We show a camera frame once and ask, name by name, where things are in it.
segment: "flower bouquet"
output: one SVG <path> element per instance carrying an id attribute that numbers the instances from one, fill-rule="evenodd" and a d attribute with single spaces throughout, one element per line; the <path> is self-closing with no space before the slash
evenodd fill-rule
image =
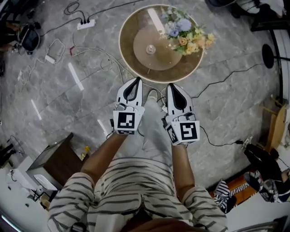
<path id="1" fill-rule="evenodd" d="M 186 56 L 213 44 L 214 35 L 205 34 L 204 30 L 193 24 L 190 17 L 184 12 L 172 7 L 168 7 L 167 10 L 161 7 L 161 11 L 161 17 L 166 20 L 163 37 L 173 41 L 170 46 L 174 51 Z"/>

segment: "striped shirt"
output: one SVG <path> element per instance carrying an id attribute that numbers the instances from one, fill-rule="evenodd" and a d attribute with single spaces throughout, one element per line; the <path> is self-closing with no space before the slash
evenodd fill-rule
<path id="1" fill-rule="evenodd" d="M 83 220 L 90 232 L 119 232 L 140 209 L 153 219 L 176 218 L 190 226 L 204 225 L 212 232 L 227 230 L 225 214 L 207 190 L 190 189 L 176 196 L 169 166 L 143 158 L 119 158 L 111 162 L 94 194 L 94 183 L 84 173 L 74 174 L 51 202 L 48 227 L 67 231 Z"/>

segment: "marble floor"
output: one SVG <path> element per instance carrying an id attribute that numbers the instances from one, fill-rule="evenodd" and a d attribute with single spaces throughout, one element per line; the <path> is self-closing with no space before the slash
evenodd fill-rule
<path id="1" fill-rule="evenodd" d="M 37 8 L 34 20 L 41 23 L 43 32 L 76 17 L 63 13 L 69 2 L 50 0 Z M 88 0 L 86 3 L 80 2 L 80 9 L 89 15 L 124 2 L 129 0 Z M 78 155 L 86 145 L 94 151 L 111 131 L 109 119 L 112 118 L 116 93 L 122 81 L 116 65 L 113 64 L 108 71 L 100 68 L 103 59 L 108 62 L 102 53 L 87 52 L 69 57 L 69 48 L 73 46 L 72 34 L 74 32 L 78 46 L 97 46 L 124 64 L 118 48 L 119 31 L 124 20 L 134 10 L 156 3 L 186 10 L 199 25 L 205 26 L 217 37 L 200 67 L 177 83 L 191 96 L 199 94 L 209 83 L 223 80 L 231 71 L 262 63 L 262 45 L 267 43 L 272 46 L 268 32 L 252 33 L 249 30 L 250 18 L 235 19 L 227 9 L 210 9 L 203 0 L 144 0 L 95 15 L 96 26 L 80 31 L 76 30 L 77 21 L 71 22 L 45 35 L 41 47 L 33 55 L 6 55 L 6 74 L 0 80 L 1 142 L 14 135 L 26 154 L 35 159 L 48 144 L 73 132 L 72 146 Z M 35 59 L 42 59 L 47 47 L 55 39 L 60 39 L 66 45 L 60 62 L 56 65 L 37 62 L 28 83 L 23 86 L 18 81 L 20 70 L 28 65 L 33 67 Z M 59 57 L 60 49 L 61 45 L 57 41 L 49 54 Z M 78 84 L 69 71 L 69 63 L 80 79 Z M 126 72 L 122 71 L 122 74 L 124 80 L 130 78 Z M 165 87 L 162 84 L 150 84 L 159 90 Z M 262 123 L 260 105 L 270 94 L 276 94 L 277 85 L 276 69 L 269 70 L 258 65 L 247 72 L 234 73 L 226 82 L 210 86 L 199 98 L 194 99 L 197 118 L 210 141 L 222 144 L 243 140 L 248 135 L 259 137 Z M 144 86 L 144 99 L 149 89 Z M 205 187 L 249 165 L 239 145 L 211 146 L 203 131 L 200 141 L 188 147 L 188 155 L 197 183 Z"/>

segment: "round table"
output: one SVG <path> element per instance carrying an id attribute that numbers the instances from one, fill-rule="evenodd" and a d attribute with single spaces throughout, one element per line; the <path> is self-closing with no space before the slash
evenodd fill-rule
<path id="1" fill-rule="evenodd" d="M 138 76 L 157 83 L 180 81 L 199 66 L 204 51 L 183 56 L 172 49 L 172 40 L 162 36 L 166 19 L 162 8 L 169 5 L 149 5 L 132 13 L 119 35 L 120 53 L 127 66 Z"/>

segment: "small table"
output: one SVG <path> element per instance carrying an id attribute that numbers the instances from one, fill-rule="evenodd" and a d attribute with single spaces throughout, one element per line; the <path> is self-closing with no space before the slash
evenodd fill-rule
<path id="1" fill-rule="evenodd" d="M 171 49 L 171 41 L 162 37 L 166 24 L 162 8 L 169 7 L 143 7 L 128 17 L 120 31 L 119 48 L 125 63 L 136 75 L 151 82 L 180 81 L 197 69 L 203 57 L 202 49 L 182 56 Z"/>

